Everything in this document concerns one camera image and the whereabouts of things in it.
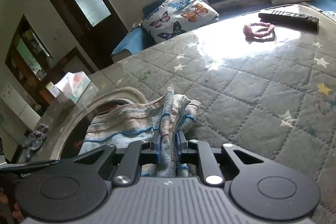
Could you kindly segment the left hand holding gripper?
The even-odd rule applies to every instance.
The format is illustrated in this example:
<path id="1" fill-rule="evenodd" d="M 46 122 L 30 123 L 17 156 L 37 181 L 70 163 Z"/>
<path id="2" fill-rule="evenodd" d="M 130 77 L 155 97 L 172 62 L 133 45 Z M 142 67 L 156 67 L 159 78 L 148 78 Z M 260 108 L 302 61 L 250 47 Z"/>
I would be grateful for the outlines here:
<path id="1" fill-rule="evenodd" d="M 1 205 L 5 204 L 6 208 L 10 210 L 11 217 L 14 223 L 22 223 L 25 219 L 20 207 L 15 199 L 15 188 L 9 186 L 6 188 L 1 185 Z"/>

